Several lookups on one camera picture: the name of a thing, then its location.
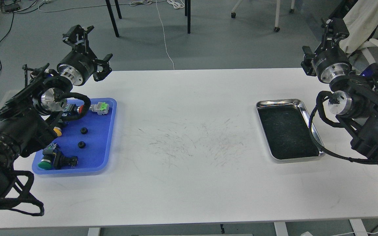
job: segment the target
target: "black knob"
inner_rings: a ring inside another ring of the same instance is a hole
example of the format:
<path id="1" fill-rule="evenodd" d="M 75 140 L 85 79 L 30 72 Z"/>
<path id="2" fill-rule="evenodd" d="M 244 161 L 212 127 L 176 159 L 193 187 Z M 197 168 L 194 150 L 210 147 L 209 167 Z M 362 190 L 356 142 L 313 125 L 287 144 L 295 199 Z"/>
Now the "black knob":
<path id="1" fill-rule="evenodd" d="M 82 127 L 81 130 L 80 130 L 80 132 L 82 134 L 86 134 L 86 133 L 88 133 L 88 129 L 86 127 Z"/>
<path id="2" fill-rule="evenodd" d="M 85 147 L 85 142 L 81 141 L 78 143 L 79 148 L 84 148 Z"/>

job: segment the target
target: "gray floor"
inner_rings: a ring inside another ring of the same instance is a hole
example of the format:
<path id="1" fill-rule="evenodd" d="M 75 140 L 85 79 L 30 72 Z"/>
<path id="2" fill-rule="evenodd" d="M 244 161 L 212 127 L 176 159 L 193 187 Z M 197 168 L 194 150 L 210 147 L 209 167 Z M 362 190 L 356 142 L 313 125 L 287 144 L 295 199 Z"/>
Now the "gray floor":
<path id="1" fill-rule="evenodd" d="M 237 0 L 192 1 L 192 33 L 186 33 L 183 9 L 175 10 L 167 3 L 158 3 L 164 23 L 167 49 L 175 68 L 181 69 L 243 69 L 300 67 L 302 46 L 315 48 L 320 42 L 320 18 L 327 17 L 339 0 L 297 0 L 296 11 L 289 14 L 291 0 L 282 0 L 279 33 L 273 31 L 274 0 L 245 0 L 237 9 L 237 17 L 230 11 Z M 21 5 L 31 2 L 22 0 Z M 76 6 L 93 6 L 102 1 L 52 0 L 42 10 L 58 10 Z M 69 52 L 62 33 L 76 24 L 94 25 L 90 46 L 100 58 L 113 53 L 113 70 L 170 70 L 161 23 L 156 5 L 121 6 L 123 19 L 117 20 L 121 37 L 114 32 L 106 7 L 75 9 L 62 12 L 32 12 L 14 17 L 11 33 L 0 45 L 3 70 L 0 74 L 0 101 L 9 90 L 24 85 L 21 66 L 41 67 L 57 63 Z M 10 14 L 0 12 L 0 39 L 9 29 Z M 364 220 L 367 230 L 378 219 Z M 225 233 L 253 233 L 275 235 L 273 224 L 225 224 Z M 313 235 L 329 236 L 351 231 L 348 221 L 310 221 L 287 223 L 290 236 L 305 231 Z M 219 234 L 219 224 L 145 227 L 108 227 L 101 235 L 173 235 Z M 87 234 L 87 228 L 45 228 L 0 230 L 0 235 L 74 235 Z"/>

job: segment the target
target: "white cloth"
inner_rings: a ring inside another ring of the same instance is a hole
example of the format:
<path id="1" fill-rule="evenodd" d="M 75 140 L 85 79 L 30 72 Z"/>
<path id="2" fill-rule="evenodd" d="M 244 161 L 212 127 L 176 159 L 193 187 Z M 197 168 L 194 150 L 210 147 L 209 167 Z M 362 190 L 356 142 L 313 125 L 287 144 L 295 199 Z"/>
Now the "white cloth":
<path id="1" fill-rule="evenodd" d="M 378 0 L 359 0 L 344 17 L 349 37 L 339 46 L 345 53 L 354 52 L 378 25 Z"/>

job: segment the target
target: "black chair leg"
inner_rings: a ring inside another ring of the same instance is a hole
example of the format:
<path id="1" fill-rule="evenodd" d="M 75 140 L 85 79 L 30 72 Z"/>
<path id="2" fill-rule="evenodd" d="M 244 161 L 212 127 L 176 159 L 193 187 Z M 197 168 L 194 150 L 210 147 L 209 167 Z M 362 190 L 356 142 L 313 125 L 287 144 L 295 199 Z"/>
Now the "black chair leg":
<path id="1" fill-rule="evenodd" d="M 186 4 L 187 4 L 188 33 L 190 33 L 190 0 L 185 0 L 185 1 L 186 1 Z"/>
<path id="2" fill-rule="evenodd" d="M 185 0 L 185 16 L 188 16 L 188 0 Z"/>
<path id="3" fill-rule="evenodd" d="M 109 16 L 110 16 L 111 21 L 112 21 L 113 30 L 115 32 L 116 37 L 118 38 L 119 37 L 119 32 L 117 31 L 116 21 L 115 21 L 115 17 L 113 16 L 113 11 L 112 11 L 112 6 L 110 4 L 110 0 L 106 0 L 106 5 L 108 7 Z"/>
<path id="4" fill-rule="evenodd" d="M 122 14 L 120 13 L 119 3 L 117 2 L 117 0 L 115 0 L 115 5 L 116 5 L 116 11 L 117 11 L 117 15 L 119 16 L 119 19 L 122 19 Z"/>

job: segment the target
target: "green button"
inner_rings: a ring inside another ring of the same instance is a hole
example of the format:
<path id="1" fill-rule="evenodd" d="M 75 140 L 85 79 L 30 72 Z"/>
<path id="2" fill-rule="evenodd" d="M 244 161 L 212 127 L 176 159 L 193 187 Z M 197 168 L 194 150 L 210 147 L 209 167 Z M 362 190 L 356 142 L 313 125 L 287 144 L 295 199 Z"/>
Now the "green button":
<path id="1" fill-rule="evenodd" d="M 40 168 L 44 170 L 50 170 L 52 168 L 52 165 L 48 163 L 47 161 L 41 161 L 39 162 L 39 164 L 37 164 L 37 166 L 39 166 Z"/>

